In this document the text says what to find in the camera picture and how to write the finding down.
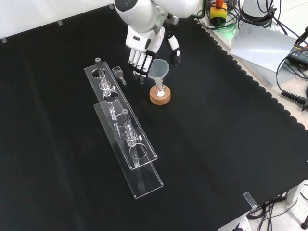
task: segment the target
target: wooden base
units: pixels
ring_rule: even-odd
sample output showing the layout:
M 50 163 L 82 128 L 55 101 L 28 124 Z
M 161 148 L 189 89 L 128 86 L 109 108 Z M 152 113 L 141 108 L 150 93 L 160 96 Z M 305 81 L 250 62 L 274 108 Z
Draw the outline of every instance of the wooden base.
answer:
M 164 85 L 166 90 L 167 90 L 167 93 L 166 95 L 164 95 L 163 97 L 158 97 L 155 93 L 155 86 L 153 86 L 151 89 L 150 89 L 150 100 L 152 103 L 156 104 L 156 105 L 164 105 L 166 104 L 167 102 L 170 101 L 170 98 L 171 98 L 171 91 L 170 91 L 170 88 L 167 87 L 166 85 Z

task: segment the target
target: clear acrylic stand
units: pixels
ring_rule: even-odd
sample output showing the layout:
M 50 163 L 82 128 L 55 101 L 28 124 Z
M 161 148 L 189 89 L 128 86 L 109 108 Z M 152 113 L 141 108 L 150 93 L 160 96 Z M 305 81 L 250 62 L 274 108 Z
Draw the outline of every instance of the clear acrylic stand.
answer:
M 164 185 L 152 164 L 157 155 L 107 63 L 101 63 L 100 59 L 95 61 L 97 65 L 85 68 L 99 100 L 94 108 L 137 199 Z

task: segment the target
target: white paper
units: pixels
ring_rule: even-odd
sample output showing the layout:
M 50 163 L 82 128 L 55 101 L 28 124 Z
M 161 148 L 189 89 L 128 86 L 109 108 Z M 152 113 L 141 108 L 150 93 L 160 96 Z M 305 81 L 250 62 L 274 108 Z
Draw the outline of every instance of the white paper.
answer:
M 232 41 L 230 53 L 276 72 L 295 41 L 295 38 L 288 35 L 243 23 Z

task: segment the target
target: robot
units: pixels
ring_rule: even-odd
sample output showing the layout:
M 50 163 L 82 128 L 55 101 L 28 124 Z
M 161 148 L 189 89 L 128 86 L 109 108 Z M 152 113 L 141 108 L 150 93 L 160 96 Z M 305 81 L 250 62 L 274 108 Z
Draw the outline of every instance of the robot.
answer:
M 128 63 L 135 75 L 146 77 L 165 37 L 171 49 L 171 62 L 180 63 L 179 43 L 173 25 L 191 16 L 199 0 L 115 0 L 115 8 L 128 24 L 126 45 L 131 48 Z

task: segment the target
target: scalloped edge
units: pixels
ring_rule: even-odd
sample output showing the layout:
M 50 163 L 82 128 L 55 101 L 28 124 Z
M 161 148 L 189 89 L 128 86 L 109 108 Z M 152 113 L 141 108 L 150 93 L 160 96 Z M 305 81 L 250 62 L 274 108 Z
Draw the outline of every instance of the scalloped edge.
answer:
M 231 59 L 231 61 L 235 63 L 236 67 L 237 67 L 238 69 L 240 69 L 240 71 L 241 71 L 243 74 L 245 74 L 245 76 L 248 77 L 249 80 L 252 81 L 254 85 L 256 85 L 256 86 L 258 86 L 259 88 L 261 88 L 262 93 L 265 94 L 265 97 L 269 98 L 270 103 L 272 103 L 272 104 L 274 104 L 275 106 L 277 106 L 278 110 L 281 111 L 282 115 L 284 114 L 284 115 L 286 115 L 287 117 L 289 117 L 289 119 L 291 120 L 292 123 L 295 122 L 295 128 L 297 128 L 297 129 L 299 129 L 299 130 L 303 130 L 303 131 L 305 132 L 305 134 L 308 136 L 308 128 L 306 129 L 306 128 L 305 128 L 305 125 L 303 125 L 302 123 L 298 122 L 298 120 L 297 120 L 294 116 L 291 115 L 291 112 L 288 111 L 288 110 L 286 110 L 286 109 L 284 108 L 284 105 L 281 104 L 281 103 L 279 103 L 278 99 L 275 98 L 275 97 L 273 97 L 273 95 L 272 95 L 270 92 L 268 92 L 268 91 L 266 90 L 265 87 L 260 86 L 260 83 L 259 83 L 258 81 L 254 80 L 254 78 L 253 78 L 252 76 L 248 75 L 247 72 L 246 72 L 245 70 L 242 69 L 242 66 L 240 66 L 240 65 L 238 64 L 238 61 L 235 60 L 235 59 L 233 58 L 233 56 L 231 56 L 226 50 L 223 50 L 222 47 L 221 47 L 220 45 L 218 45 L 218 42 L 215 40 L 215 38 L 214 38 L 213 36 L 211 36 L 211 34 L 210 34 L 209 32 L 207 32 L 207 30 L 206 30 L 205 28 L 203 28 L 203 27 L 199 24 L 199 22 L 198 22 L 196 19 L 194 19 L 194 21 L 196 22 L 196 24 L 197 24 L 202 30 L 205 31 L 205 35 L 208 36 L 208 37 L 210 37 L 210 40 L 213 42 L 213 44 L 214 44 L 216 47 L 218 47 L 218 49 L 219 49 L 220 51 L 222 51 L 222 54 L 223 54 L 227 59 Z

